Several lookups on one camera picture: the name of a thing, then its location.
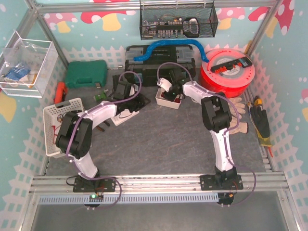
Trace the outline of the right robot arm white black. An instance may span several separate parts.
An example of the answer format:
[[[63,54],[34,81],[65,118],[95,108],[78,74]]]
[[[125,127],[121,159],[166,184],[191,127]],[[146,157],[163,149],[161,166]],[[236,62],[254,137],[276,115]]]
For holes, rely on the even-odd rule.
[[[224,182],[234,179],[237,175],[236,167],[231,156],[229,131],[231,127],[231,103],[223,92],[211,92],[190,77],[175,81],[158,77],[158,87],[164,90],[164,96],[171,99],[173,96],[184,95],[201,105],[202,120],[209,130],[214,143],[216,154],[215,178]]]

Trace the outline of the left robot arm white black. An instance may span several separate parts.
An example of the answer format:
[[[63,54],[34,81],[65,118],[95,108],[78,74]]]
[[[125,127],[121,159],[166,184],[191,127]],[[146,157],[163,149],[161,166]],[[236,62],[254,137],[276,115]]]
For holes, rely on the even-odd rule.
[[[98,168],[90,156],[92,131],[108,119],[128,111],[140,111],[150,100],[140,93],[140,87],[119,81],[111,97],[84,112],[73,111],[64,115],[55,140],[55,145],[78,169],[79,176],[93,180],[98,177]]]

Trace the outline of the white peg fixture board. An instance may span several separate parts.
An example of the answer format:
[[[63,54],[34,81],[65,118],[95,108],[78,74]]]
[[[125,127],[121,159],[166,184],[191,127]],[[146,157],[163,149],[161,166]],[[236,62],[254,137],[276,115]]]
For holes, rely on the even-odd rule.
[[[111,120],[112,120],[112,122],[115,126],[119,126],[120,124],[124,123],[125,121],[127,121],[127,120],[131,119],[132,117],[134,117],[135,115],[137,115],[138,113],[139,113],[139,111],[130,112],[129,109],[125,109],[120,114],[112,117]]]

